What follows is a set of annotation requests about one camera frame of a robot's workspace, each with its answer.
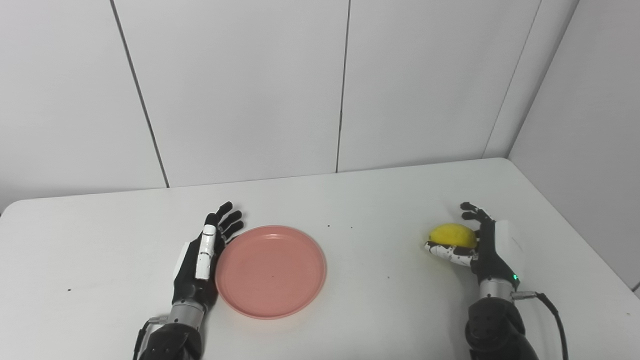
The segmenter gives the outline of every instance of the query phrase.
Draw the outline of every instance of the wire connector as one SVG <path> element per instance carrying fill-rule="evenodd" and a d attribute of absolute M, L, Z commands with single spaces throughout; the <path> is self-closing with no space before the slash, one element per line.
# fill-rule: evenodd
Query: wire connector
<path fill-rule="evenodd" d="M 150 325 L 164 325 L 169 322 L 169 316 L 154 316 L 147 321 Z"/>
<path fill-rule="evenodd" d="M 511 293 L 513 300 L 533 299 L 534 297 L 538 297 L 535 291 L 516 291 Z"/>

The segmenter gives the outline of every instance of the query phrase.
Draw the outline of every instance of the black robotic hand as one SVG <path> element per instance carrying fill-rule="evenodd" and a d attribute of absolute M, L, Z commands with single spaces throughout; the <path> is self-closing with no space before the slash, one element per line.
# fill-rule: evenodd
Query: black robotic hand
<path fill-rule="evenodd" d="M 226 202 L 217 212 L 207 216 L 204 229 L 207 231 L 215 229 L 212 254 L 201 252 L 200 243 L 204 237 L 203 233 L 189 243 L 180 270 L 173 280 L 172 309 L 168 323 L 149 336 L 147 348 L 140 356 L 140 360 L 199 360 L 202 357 L 204 349 L 199 333 L 200 325 L 204 315 L 218 298 L 218 291 L 214 284 L 216 263 L 227 244 L 234 239 L 233 235 L 244 227 L 244 223 L 240 220 L 242 213 L 239 210 L 231 212 L 232 209 L 233 204 Z M 198 256 L 208 255 L 211 255 L 208 279 L 206 276 L 198 279 L 196 277 Z M 150 321 L 138 334 L 134 360 L 138 360 L 138 351 Z"/>
<path fill-rule="evenodd" d="M 216 263 L 227 244 L 233 240 L 233 235 L 244 227 L 243 221 L 240 220 L 242 218 L 242 212 L 236 210 L 230 213 L 233 207 L 231 202 L 226 202 L 220 206 L 217 212 L 209 214 L 205 221 L 206 224 L 214 225 L 217 228 L 209 280 L 196 279 L 195 277 L 198 250 L 202 239 L 202 233 L 200 233 L 200 235 L 189 244 L 182 261 L 182 266 L 173 280 L 172 304 L 184 299 L 193 299 L 197 303 L 202 304 L 205 310 L 208 310 L 215 303 L 218 297 L 216 285 L 213 282 Z"/>
<path fill-rule="evenodd" d="M 512 294 L 520 280 L 496 251 L 496 221 L 477 206 L 463 202 L 460 208 L 464 220 L 477 220 L 480 229 L 476 249 L 471 260 L 471 271 L 480 285 L 480 299 L 468 310 L 469 320 L 465 337 L 471 347 L 472 360 L 538 360 L 538 356 L 525 337 L 520 312 L 513 303 Z"/>

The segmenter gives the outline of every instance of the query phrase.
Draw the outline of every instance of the pink plate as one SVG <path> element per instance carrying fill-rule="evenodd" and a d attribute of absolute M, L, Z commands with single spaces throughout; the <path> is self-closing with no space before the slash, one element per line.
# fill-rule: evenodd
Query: pink plate
<path fill-rule="evenodd" d="M 263 226 L 238 236 L 216 268 L 220 297 L 237 312 L 277 319 L 302 310 L 326 276 L 322 250 L 305 233 Z"/>

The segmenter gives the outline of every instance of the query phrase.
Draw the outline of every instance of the white table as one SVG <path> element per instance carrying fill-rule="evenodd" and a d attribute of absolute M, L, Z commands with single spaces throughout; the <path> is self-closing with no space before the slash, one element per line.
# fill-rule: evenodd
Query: white table
<path fill-rule="evenodd" d="M 461 221 L 465 200 L 526 237 L 520 289 L 556 304 L 572 359 L 640 354 L 640 300 L 515 166 L 491 159 L 17 202 L 0 217 L 0 358 L 130 359 L 142 323 L 170 309 L 182 244 L 226 200 L 247 228 L 311 235 L 328 275 L 311 305 L 280 320 L 218 301 L 205 359 L 467 360 L 476 280 L 422 250 L 434 226 Z M 559 359 L 549 311 L 517 306 L 540 359 Z"/>

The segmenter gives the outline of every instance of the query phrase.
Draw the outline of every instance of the black cable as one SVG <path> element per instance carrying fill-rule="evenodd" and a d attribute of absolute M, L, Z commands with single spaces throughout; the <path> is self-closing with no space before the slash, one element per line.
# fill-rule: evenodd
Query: black cable
<path fill-rule="evenodd" d="M 560 314 L 558 314 L 558 309 L 554 306 L 554 304 L 549 300 L 549 298 L 545 295 L 545 293 L 536 293 L 536 297 L 538 300 L 542 301 L 544 305 L 547 306 L 549 311 L 556 318 L 556 322 L 558 324 L 558 331 L 560 332 L 560 343 L 562 344 L 562 358 L 563 360 L 569 359 L 569 352 L 566 348 L 566 336 L 564 335 L 564 326 L 562 325 L 562 320 L 560 320 Z"/>
<path fill-rule="evenodd" d="M 138 331 L 138 338 L 136 339 L 136 345 L 133 347 L 133 360 L 138 360 L 138 353 L 140 352 L 140 347 L 142 346 L 142 340 L 145 338 L 145 334 L 147 333 L 147 327 L 149 327 L 149 322 L 145 322 L 142 326 L 142 329 Z"/>

